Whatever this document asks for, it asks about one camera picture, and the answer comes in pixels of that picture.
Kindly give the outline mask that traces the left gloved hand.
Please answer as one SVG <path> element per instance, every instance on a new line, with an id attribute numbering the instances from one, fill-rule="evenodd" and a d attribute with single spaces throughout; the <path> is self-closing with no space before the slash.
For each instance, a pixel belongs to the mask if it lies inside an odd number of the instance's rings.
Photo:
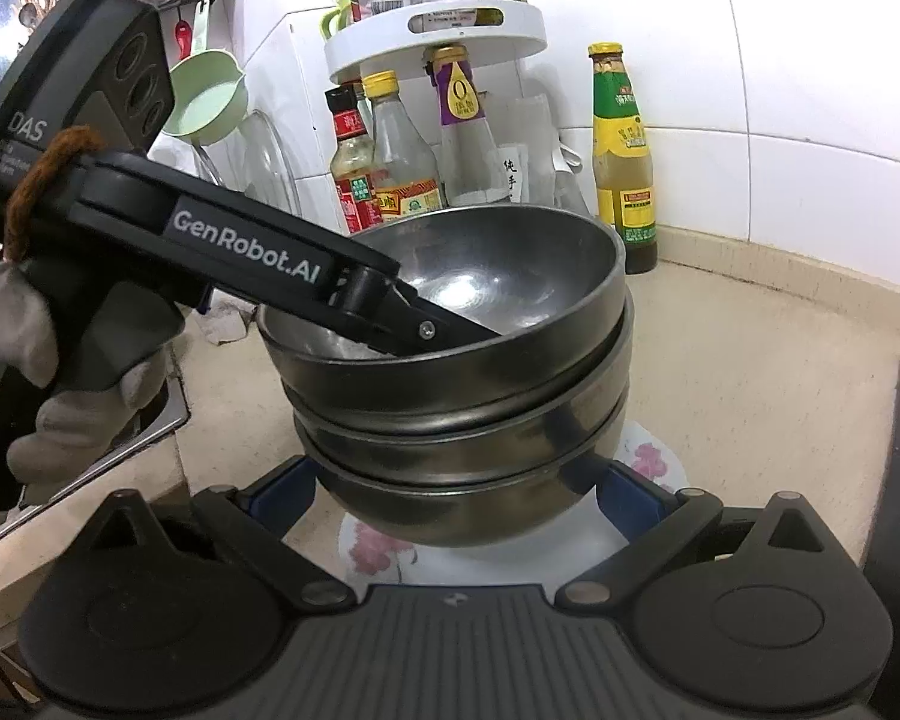
<path id="1" fill-rule="evenodd" d="M 0 263 L 0 362 L 46 387 L 58 367 L 52 316 L 38 291 L 11 262 Z M 23 500 L 43 504 L 105 455 L 137 411 L 157 397 L 170 372 L 159 348 L 102 392 L 66 388 L 40 406 L 35 431 L 14 440 L 7 465 L 25 486 Z"/>

